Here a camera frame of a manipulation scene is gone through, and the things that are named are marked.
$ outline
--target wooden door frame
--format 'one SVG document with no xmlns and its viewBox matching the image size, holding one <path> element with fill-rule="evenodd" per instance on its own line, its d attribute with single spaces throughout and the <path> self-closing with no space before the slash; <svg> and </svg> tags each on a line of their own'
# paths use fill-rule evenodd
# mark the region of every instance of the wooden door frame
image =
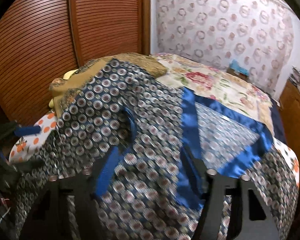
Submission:
<svg viewBox="0 0 300 240">
<path fill-rule="evenodd" d="M 138 53 L 150 54 L 151 0 L 138 0 Z"/>
</svg>

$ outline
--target wooden cabinet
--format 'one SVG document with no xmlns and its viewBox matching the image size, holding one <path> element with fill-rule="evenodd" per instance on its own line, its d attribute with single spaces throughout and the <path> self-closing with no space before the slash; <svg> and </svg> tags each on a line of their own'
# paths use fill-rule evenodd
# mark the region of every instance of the wooden cabinet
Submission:
<svg viewBox="0 0 300 240">
<path fill-rule="evenodd" d="M 296 153 L 300 165 L 300 93 L 290 81 L 280 96 L 279 112 L 287 144 Z"/>
</svg>

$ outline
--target bed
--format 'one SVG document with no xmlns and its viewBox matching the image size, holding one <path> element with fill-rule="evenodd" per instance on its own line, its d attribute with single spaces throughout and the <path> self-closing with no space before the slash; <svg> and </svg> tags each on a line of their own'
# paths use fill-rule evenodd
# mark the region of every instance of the bed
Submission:
<svg viewBox="0 0 300 240">
<path fill-rule="evenodd" d="M 271 110 L 273 103 L 268 95 L 255 86 L 228 73 L 175 54 L 161 53 L 152 55 L 151 57 L 167 68 L 167 73 L 157 78 L 162 84 L 174 88 L 186 86 L 199 96 L 215 99 L 240 114 L 264 123 L 274 136 L 273 147 L 282 155 L 285 163 L 292 171 L 297 186 L 299 185 L 299 168 L 295 153 L 286 144 L 275 138 L 275 134 L 281 129 L 280 125 L 278 125 L 280 119 L 278 119 L 275 109 Z M 272 116 L 276 116 L 276 119 L 278 119 L 275 122 L 276 125 L 273 124 Z M 41 132 L 20 138 L 10 152 L 9 162 L 28 160 L 40 149 L 50 131 L 55 129 L 57 121 L 57 114 L 54 111 L 50 111 L 38 120 L 36 125 L 41 126 Z M 255 174 L 260 169 L 260 167 L 256 166 Z M 273 179 L 276 179 L 277 176 L 278 174 L 274 173 Z"/>
</svg>

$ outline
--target blue satin trim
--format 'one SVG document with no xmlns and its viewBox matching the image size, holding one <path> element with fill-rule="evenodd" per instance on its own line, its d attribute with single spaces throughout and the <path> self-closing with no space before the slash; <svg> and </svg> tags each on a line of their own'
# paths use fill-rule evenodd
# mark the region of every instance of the blue satin trim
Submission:
<svg viewBox="0 0 300 240">
<path fill-rule="evenodd" d="M 123 108 L 123 111 L 125 111 L 128 114 L 128 119 L 130 122 L 130 130 L 131 130 L 131 137 L 132 142 L 135 140 L 137 135 L 137 126 L 133 118 L 133 114 L 130 109 L 127 107 Z M 123 160 L 124 156 L 131 151 L 132 143 L 127 147 L 123 153 L 119 152 L 119 148 L 117 146 L 113 147 L 110 153 L 110 156 L 108 157 L 108 160 L 106 161 L 105 165 L 102 168 L 101 173 L 99 174 L 99 177 L 97 178 L 96 182 L 96 190 L 95 194 L 96 196 L 102 196 L 105 194 L 108 190 L 108 187 L 111 183 L 112 177 L 114 175 L 114 169 L 119 164 L 120 161 Z"/>
<path fill-rule="evenodd" d="M 262 155 L 271 148 L 273 138 L 265 124 L 239 114 L 216 100 L 197 96 L 188 88 L 184 88 L 182 99 L 182 142 L 183 145 L 189 146 L 196 158 L 202 159 L 195 102 L 240 123 L 260 135 L 253 145 L 246 147 L 231 162 L 219 168 L 218 172 L 220 174 L 234 178 L 240 177 L 246 169 L 250 168 L 255 161 L 259 161 Z M 176 201 L 185 207 L 200 210 L 204 204 L 204 201 L 200 199 L 202 195 L 200 177 L 183 148 L 180 151 L 180 158 Z"/>
</svg>

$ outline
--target orange polka dot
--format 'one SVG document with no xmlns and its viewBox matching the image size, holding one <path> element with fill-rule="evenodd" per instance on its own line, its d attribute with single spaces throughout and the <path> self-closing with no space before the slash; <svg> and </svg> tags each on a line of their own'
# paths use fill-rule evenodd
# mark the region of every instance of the orange polka dot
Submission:
<svg viewBox="0 0 300 240">
<path fill-rule="evenodd" d="M 51 127 L 51 128 L 55 128 L 56 125 L 57 125 L 57 122 L 52 122 L 51 125 L 50 125 L 50 127 Z"/>
<path fill-rule="evenodd" d="M 19 152 L 21 152 L 22 150 L 23 150 L 22 145 L 18 145 L 18 146 L 17 146 L 17 152 L 19 153 Z"/>
<path fill-rule="evenodd" d="M 48 119 L 51 119 L 52 117 L 54 117 L 54 113 L 48 114 Z"/>
</svg>

